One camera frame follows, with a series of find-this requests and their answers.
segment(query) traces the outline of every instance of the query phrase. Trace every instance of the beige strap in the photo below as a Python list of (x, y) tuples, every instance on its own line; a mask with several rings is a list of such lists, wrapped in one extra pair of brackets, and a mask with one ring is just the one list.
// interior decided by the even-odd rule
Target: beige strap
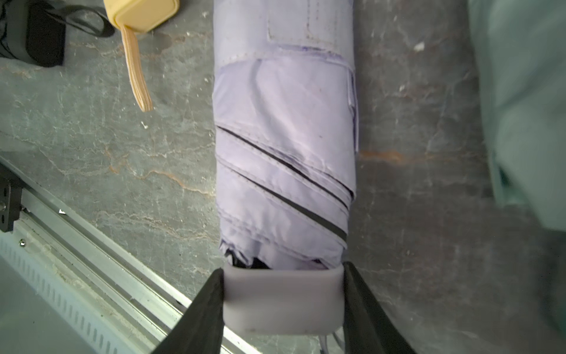
[(126, 52), (126, 64), (128, 65), (132, 91), (134, 92), (134, 96), (136, 97), (141, 111), (149, 112), (153, 109), (153, 102), (151, 102), (151, 96), (149, 95), (143, 76), (138, 38), (134, 31), (126, 25), (121, 26), (120, 31), (122, 31), (122, 43), (124, 44), (124, 51)]

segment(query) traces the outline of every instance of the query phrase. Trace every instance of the black bracket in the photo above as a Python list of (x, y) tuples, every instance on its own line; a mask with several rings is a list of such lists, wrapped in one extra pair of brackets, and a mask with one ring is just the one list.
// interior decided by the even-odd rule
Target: black bracket
[(23, 182), (0, 165), (0, 231), (10, 232), (20, 218)]

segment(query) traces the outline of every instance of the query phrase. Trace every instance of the white debris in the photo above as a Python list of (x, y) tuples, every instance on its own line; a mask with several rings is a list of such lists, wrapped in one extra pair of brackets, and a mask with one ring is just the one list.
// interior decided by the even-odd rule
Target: white debris
[(420, 42), (419, 44), (417, 44), (413, 50), (415, 52), (422, 52), (425, 49), (425, 42)]

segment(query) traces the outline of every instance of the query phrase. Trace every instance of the lavender umbrella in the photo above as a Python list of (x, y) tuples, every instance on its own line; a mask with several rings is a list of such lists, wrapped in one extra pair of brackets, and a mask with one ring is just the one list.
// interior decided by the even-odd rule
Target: lavender umbrella
[(218, 0), (214, 27), (221, 252), (338, 267), (355, 192), (351, 2)]
[(228, 264), (155, 354), (218, 353), (224, 324), (320, 335), (323, 351), (344, 324), (351, 354), (414, 353), (342, 264), (358, 140), (352, 5), (215, 0), (216, 204)]

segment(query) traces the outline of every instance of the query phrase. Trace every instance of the marble floor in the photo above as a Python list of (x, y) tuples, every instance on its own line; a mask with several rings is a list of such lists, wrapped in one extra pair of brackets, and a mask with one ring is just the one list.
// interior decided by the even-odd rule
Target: marble floor
[[(92, 1), (73, 1), (90, 3)], [(0, 155), (189, 297), (217, 252), (212, 0), (140, 36), (67, 31), (65, 64), (0, 59)], [(349, 258), (418, 353), (560, 353), (547, 280), (561, 236), (491, 196), (465, 0), (355, 1), (361, 120)], [(246, 338), (266, 354), (314, 338)]]

